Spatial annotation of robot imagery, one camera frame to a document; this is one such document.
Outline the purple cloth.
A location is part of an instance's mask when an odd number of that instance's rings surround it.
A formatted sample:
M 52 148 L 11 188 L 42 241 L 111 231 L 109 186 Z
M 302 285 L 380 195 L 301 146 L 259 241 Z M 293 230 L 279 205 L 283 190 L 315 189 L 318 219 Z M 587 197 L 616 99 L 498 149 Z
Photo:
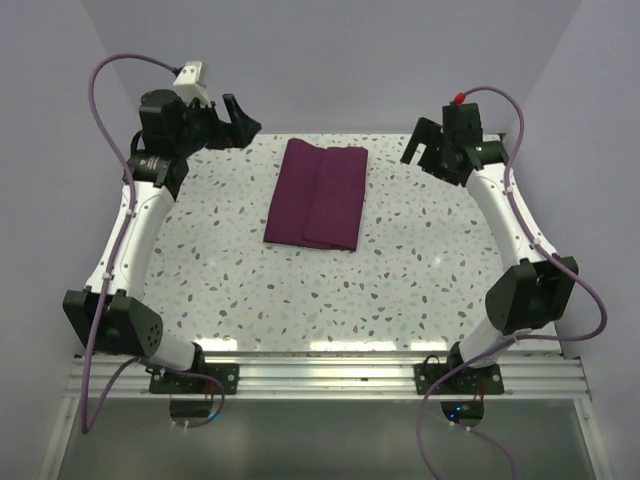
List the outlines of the purple cloth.
M 368 150 L 288 141 L 271 199 L 266 243 L 320 250 L 357 249 Z

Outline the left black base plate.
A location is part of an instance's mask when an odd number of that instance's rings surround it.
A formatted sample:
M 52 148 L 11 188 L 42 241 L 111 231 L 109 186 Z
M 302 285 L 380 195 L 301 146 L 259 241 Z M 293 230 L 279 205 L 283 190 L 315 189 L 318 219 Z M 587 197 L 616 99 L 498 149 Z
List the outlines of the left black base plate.
M 147 366 L 145 372 L 151 375 L 149 392 L 159 395 L 235 395 L 240 379 L 234 363 L 205 363 L 196 372 Z

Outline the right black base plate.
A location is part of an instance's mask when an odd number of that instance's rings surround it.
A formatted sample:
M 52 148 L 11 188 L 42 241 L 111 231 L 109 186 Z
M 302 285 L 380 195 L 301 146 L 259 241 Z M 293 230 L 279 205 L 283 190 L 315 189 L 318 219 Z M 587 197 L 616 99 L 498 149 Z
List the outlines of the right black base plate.
M 413 366 L 416 392 L 426 394 L 432 385 L 450 370 L 446 362 L 429 355 Z M 466 368 L 456 373 L 433 389 L 433 395 L 502 395 L 505 388 L 498 365 L 482 368 Z

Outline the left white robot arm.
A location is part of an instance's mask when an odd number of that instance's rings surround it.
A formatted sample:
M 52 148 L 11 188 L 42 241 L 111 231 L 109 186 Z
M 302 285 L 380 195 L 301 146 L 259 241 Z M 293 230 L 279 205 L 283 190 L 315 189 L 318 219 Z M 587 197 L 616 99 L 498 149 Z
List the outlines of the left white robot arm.
M 229 115 L 214 105 L 182 100 L 160 89 L 141 98 L 141 129 L 131 142 L 120 208 L 104 252 L 81 290 L 69 290 L 62 308 L 89 352 L 144 358 L 173 369 L 185 392 L 201 390 L 207 367 L 198 347 L 168 333 L 161 316 L 144 304 L 144 281 L 159 230 L 188 172 L 188 159 L 202 149 L 243 149 L 261 125 L 232 94 L 223 97 Z

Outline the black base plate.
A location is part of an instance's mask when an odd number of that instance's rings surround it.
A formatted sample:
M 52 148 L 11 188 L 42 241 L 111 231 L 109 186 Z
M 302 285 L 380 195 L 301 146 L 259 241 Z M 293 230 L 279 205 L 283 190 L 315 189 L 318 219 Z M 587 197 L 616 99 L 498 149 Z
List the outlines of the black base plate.
M 234 363 L 205 363 L 196 372 L 147 366 L 145 372 L 151 375 L 149 392 L 159 395 L 235 395 L 240 379 Z
M 416 392 L 426 394 L 432 385 L 450 370 L 446 362 L 429 355 L 413 366 Z M 433 389 L 433 395 L 502 395 L 505 388 L 498 365 L 482 368 L 466 368 L 456 373 Z

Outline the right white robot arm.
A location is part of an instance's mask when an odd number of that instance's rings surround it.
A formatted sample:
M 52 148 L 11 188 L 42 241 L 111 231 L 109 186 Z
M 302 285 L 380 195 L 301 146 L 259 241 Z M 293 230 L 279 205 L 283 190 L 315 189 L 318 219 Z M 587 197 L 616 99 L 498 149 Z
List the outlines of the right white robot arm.
M 535 250 L 542 246 L 573 273 L 576 260 L 560 257 L 555 247 L 539 231 L 516 185 L 516 204 L 534 231 L 529 241 L 507 200 L 503 177 L 508 160 L 501 141 L 493 138 L 476 142 L 467 149 L 469 160 L 459 157 L 460 169 L 449 171 L 442 158 L 445 146 L 441 126 L 421 117 L 401 157 L 405 164 L 422 145 L 418 166 L 439 180 L 463 186 L 480 208 L 496 241 L 503 274 L 485 296 L 486 318 L 462 341 L 451 348 L 452 362 L 445 369 L 451 389 L 468 392 L 481 380 L 480 368 L 497 362 L 497 352 L 474 362 L 472 358 L 517 335 L 531 334 L 560 319 L 573 290 L 574 281 Z

